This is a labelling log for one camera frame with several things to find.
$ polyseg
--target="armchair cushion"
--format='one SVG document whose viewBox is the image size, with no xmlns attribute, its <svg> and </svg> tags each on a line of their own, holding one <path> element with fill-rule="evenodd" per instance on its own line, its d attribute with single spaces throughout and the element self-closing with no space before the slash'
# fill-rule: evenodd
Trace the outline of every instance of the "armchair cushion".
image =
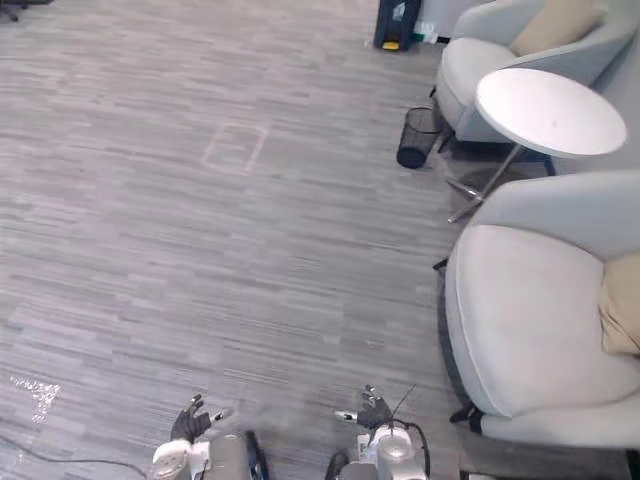
<svg viewBox="0 0 640 480">
<path fill-rule="evenodd" d="M 615 402 L 640 388 L 640 362 L 601 348 L 602 261 L 539 233 L 472 225 L 447 270 L 456 364 L 485 413 Z"/>
<path fill-rule="evenodd" d="M 607 262 L 599 307 L 604 349 L 640 355 L 640 251 Z"/>
<path fill-rule="evenodd" d="M 605 14 L 601 0 L 547 0 L 511 44 L 511 50 L 523 56 L 575 42 Z"/>
<path fill-rule="evenodd" d="M 460 104 L 471 105 L 478 82 L 516 58 L 507 47 L 475 38 L 453 40 L 442 54 L 440 74 Z"/>
</svg>

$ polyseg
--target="white tabletop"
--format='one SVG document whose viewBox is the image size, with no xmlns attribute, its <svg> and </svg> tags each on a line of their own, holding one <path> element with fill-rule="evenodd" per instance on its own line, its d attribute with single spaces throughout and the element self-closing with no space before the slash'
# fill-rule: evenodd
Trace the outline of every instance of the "white tabletop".
<svg viewBox="0 0 640 480">
<path fill-rule="evenodd" d="M 624 120 L 609 102 L 578 82 L 541 70 L 490 73 L 478 84 L 476 105 L 500 133 L 548 155 L 602 155 L 627 139 Z"/>
</svg>

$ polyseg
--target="white wall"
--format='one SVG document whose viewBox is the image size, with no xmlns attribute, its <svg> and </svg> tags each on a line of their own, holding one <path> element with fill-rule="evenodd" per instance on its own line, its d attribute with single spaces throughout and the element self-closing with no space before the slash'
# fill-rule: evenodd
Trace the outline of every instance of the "white wall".
<svg viewBox="0 0 640 480">
<path fill-rule="evenodd" d="M 433 23 L 438 35 L 450 37 L 462 12 L 488 1 L 490 0 L 422 0 L 418 22 Z"/>
<path fill-rule="evenodd" d="M 618 109 L 627 124 L 627 143 L 589 161 L 554 159 L 559 172 L 640 168 L 640 45 L 638 37 L 598 79 L 594 88 Z"/>
</svg>

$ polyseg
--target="black wastebasket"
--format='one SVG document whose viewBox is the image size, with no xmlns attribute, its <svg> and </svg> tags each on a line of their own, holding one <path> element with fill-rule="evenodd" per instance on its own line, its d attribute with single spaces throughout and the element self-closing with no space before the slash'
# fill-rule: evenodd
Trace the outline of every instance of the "black wastebasket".
<svg viewBox="0 0 640 480">
<path fill-rule="evenodd" d="M 406 168 L 423 167 L 441 131 L 442 118 L 438 112 L 429 107 L 409 110 L 396 153 L 398 163 Z"/>
<path fill-rule="evenodd" d="M 407 50 L 422 0 L 380 0 L 373 45 L 384 50 Z"/>
</svg>

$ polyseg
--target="round white side table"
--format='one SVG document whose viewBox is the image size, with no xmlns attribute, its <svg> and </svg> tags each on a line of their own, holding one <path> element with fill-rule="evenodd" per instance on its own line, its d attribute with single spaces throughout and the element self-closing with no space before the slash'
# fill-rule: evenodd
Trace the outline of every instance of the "round white side table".
<svg viewBox="0 0 640 480">
<path fill-rule="evenodd" d="M 541 70 L 507 68 L 488 74 L 478 84 L 476 106 L 516 146 L 480 191 L 447 179 L 471 198 L 449 223 L 481 205 L 525 148 L 580 159 L 611 153 L 627 139 L 624 120 L 608 101 L 574 80 Z"/>
</svg>

